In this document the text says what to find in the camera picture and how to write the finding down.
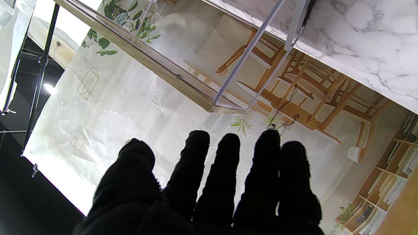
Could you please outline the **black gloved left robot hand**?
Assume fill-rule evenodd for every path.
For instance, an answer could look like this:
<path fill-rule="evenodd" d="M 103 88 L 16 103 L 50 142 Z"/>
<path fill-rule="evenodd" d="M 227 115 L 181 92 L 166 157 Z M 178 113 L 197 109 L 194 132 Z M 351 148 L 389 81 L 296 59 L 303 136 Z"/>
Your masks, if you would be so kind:
<path fill-rule="evenodd" d="M 237 206 L 240 141 L 218 143 L 205 186 L 197 196 L 209 150 L 206 131 L 191 131 L 164 189 L 152 170 L 151 148 L 135 138 L 106 170 L 92 207 L 74 235 L 322 235 L 321 205 L 310 186 L 306 149 L 281 145 L 276 130 L 261 133 Z"/>

